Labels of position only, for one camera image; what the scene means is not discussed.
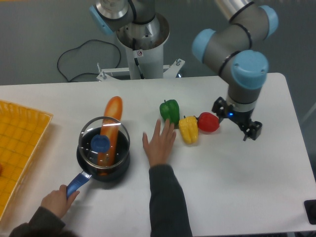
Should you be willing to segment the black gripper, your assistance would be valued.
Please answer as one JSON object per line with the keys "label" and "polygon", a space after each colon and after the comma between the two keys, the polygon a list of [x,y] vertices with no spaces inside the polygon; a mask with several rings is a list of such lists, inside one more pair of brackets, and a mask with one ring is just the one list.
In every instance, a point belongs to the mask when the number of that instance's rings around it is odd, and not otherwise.
{"label": "black gripper", "polygon": [[219,97],[212,107],[212,112],[218,117],[219,123],[224,119],[229,119],[237,124],[241,130],[245,130],[243,141],[256,140],[261,134],[262,123],[251,119],[253,110],[253,108],[245,108],[244,104],[229,104],[222,97]]}

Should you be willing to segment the dark grey left sleeve forearm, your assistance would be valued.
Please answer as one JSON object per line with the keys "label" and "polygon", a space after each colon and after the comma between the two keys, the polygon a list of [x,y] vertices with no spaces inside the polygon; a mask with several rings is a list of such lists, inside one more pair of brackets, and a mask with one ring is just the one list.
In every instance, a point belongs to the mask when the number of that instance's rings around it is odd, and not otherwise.
{"label": "dark grey left sleeve forearm", "polygon": [[28,223],[15,227],[10,237],[77,237],[68,230],[64,230],[65,223],[51,211],[39,207]]}

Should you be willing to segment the dark grey right sleeve forearm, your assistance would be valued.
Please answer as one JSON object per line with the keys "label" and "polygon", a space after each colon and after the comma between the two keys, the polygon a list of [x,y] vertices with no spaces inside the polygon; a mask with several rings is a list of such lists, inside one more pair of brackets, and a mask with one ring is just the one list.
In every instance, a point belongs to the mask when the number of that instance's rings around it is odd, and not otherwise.
{"label": "dark grey right sleeve forearm", "polygon": [[170,165],[149,170],[152,237],[191,237],[185,196]]}

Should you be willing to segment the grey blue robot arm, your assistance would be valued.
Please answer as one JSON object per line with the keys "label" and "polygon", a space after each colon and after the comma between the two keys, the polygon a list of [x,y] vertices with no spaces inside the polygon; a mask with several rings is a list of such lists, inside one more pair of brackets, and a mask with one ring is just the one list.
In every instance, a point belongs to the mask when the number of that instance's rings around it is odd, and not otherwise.
{"label": "grey blue robot arm", "polygon": [[[226,99],[218,98],[212,111],[219,120],[231,120],[246,138],[255,140],[262,124],[251,115],[269,63],[252,46],[276,31],[278,16],[272,8],[251,0],[218,0],[216,4],[229,27],[221,32],[201,31],[193,41],[192,53],[228,84]],[[163,46],[170,28],[156,12],[153,0],[98,0],[89,11],[100,31],[115,34],[125,47],[131,79],[163,77]]]}

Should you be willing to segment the person right hand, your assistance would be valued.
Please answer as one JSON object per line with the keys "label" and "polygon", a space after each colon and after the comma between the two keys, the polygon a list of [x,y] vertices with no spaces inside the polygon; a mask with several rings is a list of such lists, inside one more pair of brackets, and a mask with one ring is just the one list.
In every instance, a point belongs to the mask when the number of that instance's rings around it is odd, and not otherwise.
{"label": "person right hand", "polygon": [[174,131],[174,124],[169,119],[165,121],[163,130],[161,129],[161,120],[156,121],[154,133],[149,141],[145,132],[142,135],[142,144],[145,154],[147,156],[150,168],[157,165],[167,164],[168,158],[171,154],[173,144],[176,139],[176,132]]}

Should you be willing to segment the person left hand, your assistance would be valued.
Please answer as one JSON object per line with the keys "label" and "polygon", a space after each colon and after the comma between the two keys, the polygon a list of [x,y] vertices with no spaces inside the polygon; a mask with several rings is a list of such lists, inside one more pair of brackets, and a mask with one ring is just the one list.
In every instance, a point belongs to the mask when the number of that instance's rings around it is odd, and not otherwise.
{"label": "person left hand", "polygon": [[40,206],[49,210],[61,219],[66,215],[79,194],[80,191],[75,191],[67,197],[67,186],[61,185],[58,190],[53,190],[45,196],[42,199]]}

